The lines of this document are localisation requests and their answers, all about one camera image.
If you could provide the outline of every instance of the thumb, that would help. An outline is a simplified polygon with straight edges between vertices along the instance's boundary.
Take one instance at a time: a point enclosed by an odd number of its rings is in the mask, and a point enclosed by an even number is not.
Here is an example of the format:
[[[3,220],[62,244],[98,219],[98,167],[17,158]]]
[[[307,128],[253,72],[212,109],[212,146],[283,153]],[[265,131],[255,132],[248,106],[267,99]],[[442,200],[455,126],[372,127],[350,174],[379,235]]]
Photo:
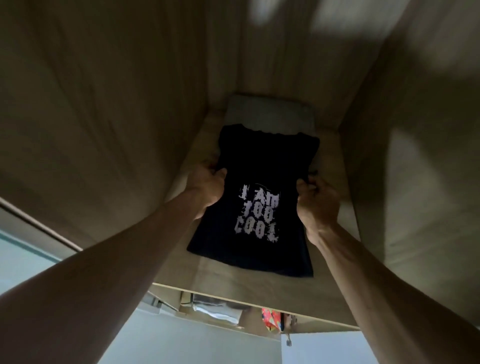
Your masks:
[[[297,192],[300,196],[308,192],[308,185],[301,178],[297,180]]]
[[[224,180],[225,177],[227,176],[227,169],[226,169],[226,168],[222,168],[222,169],[216,171],[215,175]]]

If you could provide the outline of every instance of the t-shirt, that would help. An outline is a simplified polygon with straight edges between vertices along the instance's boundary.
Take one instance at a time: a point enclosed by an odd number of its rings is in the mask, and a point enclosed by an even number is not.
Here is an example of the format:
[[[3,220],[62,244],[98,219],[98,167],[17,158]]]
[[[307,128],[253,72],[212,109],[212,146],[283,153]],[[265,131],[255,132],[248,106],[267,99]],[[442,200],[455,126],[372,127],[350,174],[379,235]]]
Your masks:
[[[187,250],[236,267],[312,277],[296,182],[307,180],[319,142],[302,133],[224,126],[217,168],[228,170],[225,190],[206,210]]]

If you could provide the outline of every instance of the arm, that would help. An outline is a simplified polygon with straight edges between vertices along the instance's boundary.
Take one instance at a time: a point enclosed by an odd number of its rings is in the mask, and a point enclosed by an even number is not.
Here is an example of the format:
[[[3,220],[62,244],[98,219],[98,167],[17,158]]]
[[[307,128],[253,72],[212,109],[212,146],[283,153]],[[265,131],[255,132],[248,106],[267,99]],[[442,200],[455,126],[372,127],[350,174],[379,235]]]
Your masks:
[[[0,296],[2,362],[96,363],[173,245],[221,197],[226,173],[197,166],[149,217]]]
[[[381,363],[476,363],[480,331],[413,288],[336,222],[339,198],[321,178],[297,182],[298,215]]]

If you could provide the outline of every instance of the person's left arm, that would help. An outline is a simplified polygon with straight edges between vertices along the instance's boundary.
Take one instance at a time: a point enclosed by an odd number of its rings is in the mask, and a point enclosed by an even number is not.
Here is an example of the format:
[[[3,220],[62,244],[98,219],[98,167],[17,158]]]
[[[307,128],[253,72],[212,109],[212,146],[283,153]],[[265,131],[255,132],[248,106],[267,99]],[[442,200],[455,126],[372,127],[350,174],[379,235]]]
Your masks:
[[[223,194],[227,171],[195,167],[155,213],[0,296],[8,363],[96,363],[188,226]]]

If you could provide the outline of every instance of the gray folded cloth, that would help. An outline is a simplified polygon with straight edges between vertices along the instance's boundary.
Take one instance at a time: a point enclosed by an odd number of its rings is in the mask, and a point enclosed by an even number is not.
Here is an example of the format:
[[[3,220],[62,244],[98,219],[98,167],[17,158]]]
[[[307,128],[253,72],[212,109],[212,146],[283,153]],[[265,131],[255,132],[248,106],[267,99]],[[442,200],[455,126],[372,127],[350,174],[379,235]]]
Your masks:
[[[202,296],[201,294],[196,294],[196,293],[193,294],[193,303],[206,304],[209,306],[230,307],[236,310],[243,310],[243,311],[250,309],[250,306],[247,306],[241,303],[224,301],[218,298]]]

